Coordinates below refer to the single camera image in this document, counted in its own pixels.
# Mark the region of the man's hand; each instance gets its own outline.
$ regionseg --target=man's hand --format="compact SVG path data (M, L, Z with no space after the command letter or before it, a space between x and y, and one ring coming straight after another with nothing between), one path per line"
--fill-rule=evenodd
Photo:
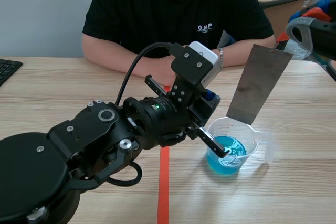
M153 79L162 85L171 87L174 84L176 75L172 70L172 62L175 59L174 56L166 56L161 59L153 60L152 77Z

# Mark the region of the orange line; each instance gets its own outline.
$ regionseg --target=orange line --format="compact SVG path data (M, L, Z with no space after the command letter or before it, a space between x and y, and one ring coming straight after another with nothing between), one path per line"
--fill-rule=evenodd
M170 87L164 86L166 92ZM159 196L157 224L169 224L169 147L160 149Z

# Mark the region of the keyboard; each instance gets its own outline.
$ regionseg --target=keyboard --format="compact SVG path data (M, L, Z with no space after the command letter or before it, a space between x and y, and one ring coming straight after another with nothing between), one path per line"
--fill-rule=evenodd
M22 62L0 59L0 86L22 66Z

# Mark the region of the metal spatula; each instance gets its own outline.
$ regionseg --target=metal spatula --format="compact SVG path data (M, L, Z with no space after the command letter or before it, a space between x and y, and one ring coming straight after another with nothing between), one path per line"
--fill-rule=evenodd
M251 125L292 56L277 49L254 45L227 117Z

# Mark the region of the cup handle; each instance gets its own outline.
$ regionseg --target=cup handle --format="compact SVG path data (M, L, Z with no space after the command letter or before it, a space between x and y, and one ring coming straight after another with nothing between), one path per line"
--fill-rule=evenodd
M256 133L258 135L258 138L255 139L255 141L257 141L258 145L266 146L264 163L272 162L276 150L275 143L272 140L269 140L270 134L265 132L256 132Z

